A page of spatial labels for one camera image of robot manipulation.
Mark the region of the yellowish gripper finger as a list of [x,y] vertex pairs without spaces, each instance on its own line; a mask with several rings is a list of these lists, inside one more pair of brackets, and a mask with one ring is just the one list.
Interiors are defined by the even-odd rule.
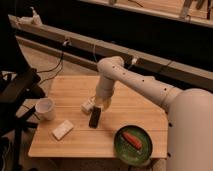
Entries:
[[101,109],[103,111],[106,111],[111,105],[111,100],[106,100],[103,102]]

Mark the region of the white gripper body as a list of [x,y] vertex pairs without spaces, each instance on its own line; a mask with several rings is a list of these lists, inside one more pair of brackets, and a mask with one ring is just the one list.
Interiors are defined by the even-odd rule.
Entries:
[[113,89],[104,89],[101,86],[97,86],[95,93],[95,103],[96,104],[108,103],[111,100],[113,94],[114,94]]

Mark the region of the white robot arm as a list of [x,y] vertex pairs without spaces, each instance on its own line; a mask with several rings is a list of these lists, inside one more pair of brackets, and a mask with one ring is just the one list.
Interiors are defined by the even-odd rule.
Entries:
[[97,63],[95,100],[110,99],[117,81],[161,107],[168,117],[166,171],[213,171],[213,93],[187,90],[124,68],[120,56]]

